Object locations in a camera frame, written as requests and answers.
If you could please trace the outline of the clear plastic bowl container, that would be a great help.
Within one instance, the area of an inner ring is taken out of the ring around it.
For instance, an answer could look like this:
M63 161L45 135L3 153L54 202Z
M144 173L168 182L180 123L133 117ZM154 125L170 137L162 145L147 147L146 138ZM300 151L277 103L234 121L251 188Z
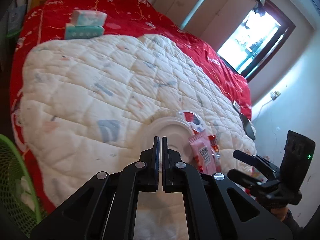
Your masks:
M177 112L177 117L184 120L194 134L201 133L206 129L204 120L194 112L181 110Z

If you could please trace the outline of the green mesh trash basket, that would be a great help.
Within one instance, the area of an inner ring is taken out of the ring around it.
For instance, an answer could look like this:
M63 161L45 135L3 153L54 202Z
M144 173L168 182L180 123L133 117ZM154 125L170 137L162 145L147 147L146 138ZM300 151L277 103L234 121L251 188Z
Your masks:
M22 156L4 135L1 135L1 220L26 238L42 220L39 201Z

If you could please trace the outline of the black phone on bed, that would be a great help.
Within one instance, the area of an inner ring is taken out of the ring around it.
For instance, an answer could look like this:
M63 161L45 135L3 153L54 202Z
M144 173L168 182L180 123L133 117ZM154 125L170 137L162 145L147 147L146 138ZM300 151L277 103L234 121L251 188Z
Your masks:
M235 100L233 101L233 108L239 113L244 132L246 133L246 135L249 138L251 138L253 141L255 141L255 133L253 131L253 127L252 127L249 119L241 113L240 105Z

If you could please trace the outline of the white quilted blanket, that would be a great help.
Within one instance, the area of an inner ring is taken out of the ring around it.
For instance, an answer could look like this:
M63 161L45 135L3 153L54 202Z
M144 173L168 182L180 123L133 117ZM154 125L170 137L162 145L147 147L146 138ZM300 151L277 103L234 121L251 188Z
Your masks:
M180 110L198 114L217 137L222 172L252 172L233 157L256 149L231 100L164 36L47 41L28 53L22 79L16 114L54 206L99 171L137 161L147 127Z

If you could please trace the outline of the bright window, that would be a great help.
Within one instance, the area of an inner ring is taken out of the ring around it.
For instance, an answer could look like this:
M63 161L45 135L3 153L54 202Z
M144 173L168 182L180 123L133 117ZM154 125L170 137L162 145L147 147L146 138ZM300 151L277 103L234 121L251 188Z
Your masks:
M232 71L251 81L283 46L296 25L270 0L248 13L217 54Z

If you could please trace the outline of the white wardrobe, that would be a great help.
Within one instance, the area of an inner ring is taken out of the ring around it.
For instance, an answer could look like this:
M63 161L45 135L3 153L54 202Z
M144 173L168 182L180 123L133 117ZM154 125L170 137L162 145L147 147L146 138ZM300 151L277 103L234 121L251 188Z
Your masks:
M214 18L234 16L242 21L254 8L257 0L151 0L157 11L167 16L181 30L201 37Z

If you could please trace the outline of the teal tissue pack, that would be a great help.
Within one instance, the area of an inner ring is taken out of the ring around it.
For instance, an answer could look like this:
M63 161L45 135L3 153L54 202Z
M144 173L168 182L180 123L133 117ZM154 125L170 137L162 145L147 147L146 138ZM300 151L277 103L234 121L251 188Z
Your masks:
M102 26L74 26L67 23L65 28L65 40L98 37L103 35L104 31L105 30Z

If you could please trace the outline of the white tissue pack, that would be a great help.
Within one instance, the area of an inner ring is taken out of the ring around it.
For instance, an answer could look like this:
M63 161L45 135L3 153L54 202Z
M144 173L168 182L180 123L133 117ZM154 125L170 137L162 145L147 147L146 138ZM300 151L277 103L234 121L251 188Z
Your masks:
M103 26L107 19L107 14L95 10L74 10L70 24L74 26Z

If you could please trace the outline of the red bed cover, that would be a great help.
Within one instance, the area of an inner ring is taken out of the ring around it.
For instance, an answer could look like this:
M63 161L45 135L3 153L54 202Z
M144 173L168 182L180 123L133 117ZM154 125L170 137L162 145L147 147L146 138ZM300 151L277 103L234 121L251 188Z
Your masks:
M156 11L147 0L48 0L34 7L24 18L17 41L10 78L10 115L14 137L33 180L34 188L45 211L51 213L55 205L44 192L39 163L22 135L18 110L22 97L22 68L29 51L49 40L62 40L65 25L73 10L98 10L107 14L103 26L105 34L159 34L170 38L187 54L231 101L240 105L241 113L252 117L252 102L244 77L231 71L216 51L200 38L179 29L167 16Z

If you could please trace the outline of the blue paper bag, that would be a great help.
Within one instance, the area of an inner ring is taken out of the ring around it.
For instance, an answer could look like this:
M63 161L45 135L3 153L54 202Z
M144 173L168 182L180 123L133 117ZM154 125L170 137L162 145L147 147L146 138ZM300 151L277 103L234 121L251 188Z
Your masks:
M20 31L24 19L26 4L9 10L7 34L11 35Z

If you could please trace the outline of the wall power socket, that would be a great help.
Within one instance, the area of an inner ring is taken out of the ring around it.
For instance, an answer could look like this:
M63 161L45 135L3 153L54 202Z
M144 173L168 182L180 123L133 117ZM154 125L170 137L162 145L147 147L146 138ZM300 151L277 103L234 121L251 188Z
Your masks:
M280 96L279 91L270 91L270 97L272 100L276 100L276 98L278 98L279 96Z

